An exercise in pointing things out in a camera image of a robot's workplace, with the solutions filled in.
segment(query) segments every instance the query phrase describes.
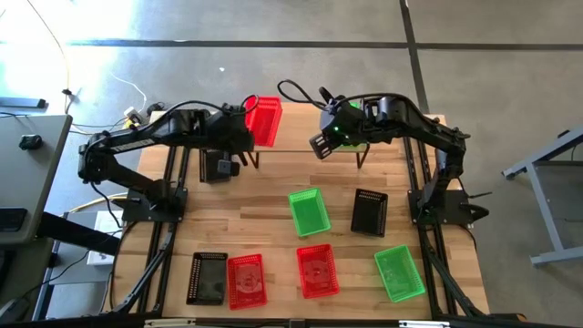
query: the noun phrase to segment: concrete floor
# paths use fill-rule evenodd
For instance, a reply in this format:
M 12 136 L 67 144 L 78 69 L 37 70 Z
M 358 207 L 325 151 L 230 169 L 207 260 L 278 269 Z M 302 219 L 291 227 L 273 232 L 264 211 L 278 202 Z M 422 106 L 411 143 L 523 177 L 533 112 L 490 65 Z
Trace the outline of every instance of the concrete floor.
M 398 0 L 34 3 L 64 39 L 406 40 Z M 417 42 L 583 42 L 578 0 L 409 0 L 409 5 Z M 0 40 L 11 42 L 0 46 L 0 90 L 48 98 L 49 112 L 62 111 L 63 62 L 26 3 L 8 2 Z M 391 91 L 416 99 L 406 49 L 88 46 L 66 52 L 71 89 L 78 92 L 71 108 L 77 123 L 112 123 L 128 106 L 141 108 L 141 95 L 109 72 L 138 84 L 149 104 L 190 98 L 239 102 L 250 93 L 276 94 L 284 78 L 314 95 L 326 86 L 345 95 Z M 583 124 L 581 52 L 420 51 L 419 58 L 430 111 L 446 114 L 449 125 L 472 135 L 465 186 L 470 193 L 494 192 L 476 200 L 491 214 L 474 231 L 490 310 L 583 326 L 583 261 L 530 265 L 530 255 L 551 251 L 550 240 L 528 180 L 505 181 L 500 175 L 563 130 Z M 70 135 L 67 141 L 47 205 L 54 213 L 96 197 L 76 174 L 77 146 L 84 140 Z M 582 148 L 575 158 L 583 159 Z M 121 162 L 135 168 L 138 153 Z M 121 191 L 107 184 L 103 190 Z M 582 228 L 569 223 L 565 230 Z M 581 245 L 582 236 L 570 233 L 567 243 Z M 49 316 L 94 313 L 102 291 L 103 286 L 56 289 Z M 87 295 L 92 301 L 83 302 Z

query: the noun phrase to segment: green basket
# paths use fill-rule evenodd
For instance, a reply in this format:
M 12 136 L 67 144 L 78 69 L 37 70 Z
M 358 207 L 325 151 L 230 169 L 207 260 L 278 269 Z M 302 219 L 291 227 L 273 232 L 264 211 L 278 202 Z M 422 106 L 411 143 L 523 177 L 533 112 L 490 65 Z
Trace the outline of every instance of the green basket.
M 295 229 L 300 237 L 327 231 L 332 225 L 320 189 L 313 188 L 288 195 Z
M 400 302 L 425 293 L 425 287 L 405 245 L 374 255 L 383 278 L 384 288 L 393 302 Z

